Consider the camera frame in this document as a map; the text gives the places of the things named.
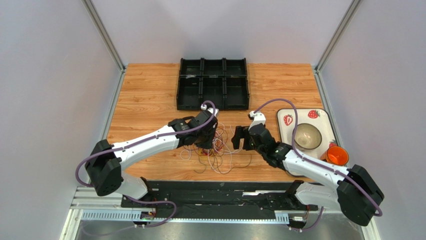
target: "wooden tabletop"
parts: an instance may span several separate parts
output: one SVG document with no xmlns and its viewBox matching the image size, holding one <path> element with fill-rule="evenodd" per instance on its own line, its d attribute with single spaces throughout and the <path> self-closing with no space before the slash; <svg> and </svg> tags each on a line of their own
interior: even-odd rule
<svg viewBox="0 0 426 240">
<path fill-rule="evenodd" d="M 292 101 L 297 108 L 322 108 L 320 94 L 309 64 L 248 64 L 249 110 L 220 111 L 219 123 L 226 127 L 231 150 L 231 137 L 235 126 L 248 126 L 251 121 L 247 114 L 274 98 Z M 195 116 L 197 111 L 177 110 L 176 92 L 179 64 L 129 64 L 108 133 L 110 144 L 134 139 L 149 134 L 176 118 Z M 266 127 L 275 140 L 279 141 L 277 111 L 290 108 L 285 102 L 274 102 L 261 111 L 266 116 Z M 183 148 L 162 152 L 141 160 L 126 170 L 136 177 L 148 180 L 200 180 L 200 181 L 256 181 L 292 182 L 295 178 L 281 169 L 269 166 L 255 151 L 242 150 L 224 155 L 220 174 L 209 165 L 208 160 Z"/>
</svg>

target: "strawberry-print plate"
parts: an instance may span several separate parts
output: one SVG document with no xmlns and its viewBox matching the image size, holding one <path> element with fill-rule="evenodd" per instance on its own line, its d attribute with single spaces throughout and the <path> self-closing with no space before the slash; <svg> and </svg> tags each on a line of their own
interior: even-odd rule
<svg viewBox="0 0 426 240">
<path fill-rule="evenodd" d="M 312 150 L 305 150 L 308 156 L 319 159 L 329 147 L 336 144 L 336 137 L 330 123 L 329 115 L 320 108 L 297 109 L 298 124 L 311 124 L 315 126 L 322 136 L 322 142 L 319 147 Z M 281 109 L 276 114 L 279 128 L 279 137 L 282 143 L 292 144 L 292 132 L 295 128 L 295 111 L 290 109 Z M 297 172 L 290 172 L 291 175 L 302 177 Z"/>
</svg>

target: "colored wire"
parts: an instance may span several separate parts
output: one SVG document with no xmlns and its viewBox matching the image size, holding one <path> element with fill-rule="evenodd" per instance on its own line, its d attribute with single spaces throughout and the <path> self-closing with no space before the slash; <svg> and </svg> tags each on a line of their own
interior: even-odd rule
<svg viewBox="0 0 426 240">
<path fill-rule="evenodd" d="M 302 160 L 305 160 L 305 161 L 307 161 L 308 163 L 310 163 L 310 164 L 313 164 L 313 165 L 316 165 L 316 166 L 318 166 L 318 167 L 320 167 L 320 168 L 323 168 L 323 169 L 325 169 L 325 170 L 328 170 L 328 171 L 330 171 L 330 172 L 332 172 L 332 173 L 335 173 L 335 174 L 338 174 L 338 175 L 340 175 L 340 176 L 342 176 L 342 177 L 344 177 L 346 180 L 348 180 L 351 184 L 353 184 L 369 201 L 370 201 L 370 203 L 375 207 L 375 209 L 378 211 L 378 213 L 374 213 L 374 216 L 377 216 L 377 217 L 381 217 L 382 215 L 383 215 L 383 212 L 382 212 L 382 210 L 380 209 L 380 207 L 379 207 L 379 205 L 372 199 L 372 197 L 370 197 L 370 195 L 357 183 L 357 182 L 355 182 L 352 178 L 350 178 L 348 175 L 346 175 L 346 174 L 344 174 L 344 173 L 342 173 L 342 172 L 340 172 L 339 170 L 334 170 L 333 168 L 331 168 L 331 167 L 329 167 L 329 166 L 326 166 L 326 165 L 323 165 L 323 164 L 321 164 L 321 163 L 319 163 L 319 162 L 316 162 L 316 161 L 313 161 L 313 160 L 311 160 L 311 159 L 309 159 L 308 157 L 306 157 L 306 156 L 303 156 L 302 154 L 300 154 L 300 152 L 299 152 L 299 150 L 297 150 L 297 148 L 296 148 L 296 143 L 295 143 L 295 138 L 296 138 L 296 131 L 297 131 L 297 129 L 298 129 L 298 111 L 297 111 L 297 109 L 296 109 L 296 106 L 291 102 L 291 101 L 289 101 L 289 100 L 287 100 L 287 99 L 284 99 L 284 98 L 275 98 L 275 99 L 272 99 L 272 100 L 269 100 L 269 101 L 267 101 L 267 102 L 265 102 L 264 104 L 262 104 L 260 107 L 258 107 L 255 111 L 254 111 L 254 113 L 257 113 L 260 109 L 262 109 L 264 106 L 266 106 L 266 105 L 268 105 L 268 104 L 270 104 L 270 103 L 272 103 L 272 102 L 275 102 L 275 101 L 284 101 L 284 102 L 286 102 L 286 103 L 288 103 L 288 104 L 290 104 L 291 105 L 291 107 L 293 108 L 293 110 L 294 110 L 294 129 L 293 129 L 293 133 L 292 133 L 292 136 L 291 136 L 291 145 L 292 145 L 292 147 L 293 147 L 293 150 L 294 150 L 294 152 L 296 153 L 296 155 L 298 156 L 298 157 L 300 157 Z M 306 229 L 304 229 L 305 231 L 306 230 L 309 230 L 309 229 L 312 229 L 313 227 L 315 227 L 316 226 L 316 224 L 314 224 L 314 225 L 312 225 L 312 226 L 310 226 L 310 227 L 308 227 L 308 228 L 306 228 Z"/>
</svg>

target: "gray wall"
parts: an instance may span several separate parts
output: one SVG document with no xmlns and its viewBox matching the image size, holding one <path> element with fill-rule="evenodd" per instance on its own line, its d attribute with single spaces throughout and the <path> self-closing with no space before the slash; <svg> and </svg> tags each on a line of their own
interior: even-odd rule
<svg viewBox="0 0 426 240">
<path fill-rule="evenodd" d="M 322 72 L 352 164 L 384 192 L 381 238 L 425 239 L 426 1 L 365 0 Z"/>
<path fill-rule="evenodd" d="M 351 0 L 93 0 L 121 58 L 317 64 Z"/>
<path fill-rule="evenodd" d="M 119 71 L 80 0 L 0 2 L 0 239 L 58 239 Z"/>
</svg>

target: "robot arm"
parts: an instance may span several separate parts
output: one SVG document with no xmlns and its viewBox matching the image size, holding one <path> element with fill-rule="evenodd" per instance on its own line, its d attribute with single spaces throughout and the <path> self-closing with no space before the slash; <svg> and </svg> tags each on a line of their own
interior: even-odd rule
<svg viewBox="0 0 426 240">
<path fill-rule="evenodd" d="M 106 139 L 99 141 L 91 155 L 111 152 L 94 157 L 84 166 L 97 195 L 106 196 L 115 192 L 134 199 L 142 198 L 148 193 L 146 183 L 124 170 L 154 154 L 182 146 L 195 144 L 199 148 L 210 149 L 217 128 L 217 115 L 217 109 L 204 107 L 196 117 L 174 119 L 157 131 L 129 141 L 114 144 L 109 144 Z M 206 122 L 204 127 L 189 131 Z"/>
<path fill-rule="evenodd" d="M 377 205 L 380 205 L 384 195 L 363 167 L 354 165 L 349 169 L 299 153 L 302 159 L 291 145 L 275 141 L 266 129 L 266 118 L 260 111 L 256 113 L 252 111 L 248 116 L 253 120 L 250 126 L 235 128 L 235 136 L 232 138 L 234 149 L 238 149 L 240 139 L 244 139 L 242 148 L 246 151 L 255 150 L 270 166 L 303 174 L 321 184 L 295 181 L 287 191 L 289 197 L 296 198 L 304 205 L 319 205 L 341 210 L 354 223 L 361 226 L 368 225 L 375 215 L 376 207 L 345 177 L 354 180 Z"/>
</svg>

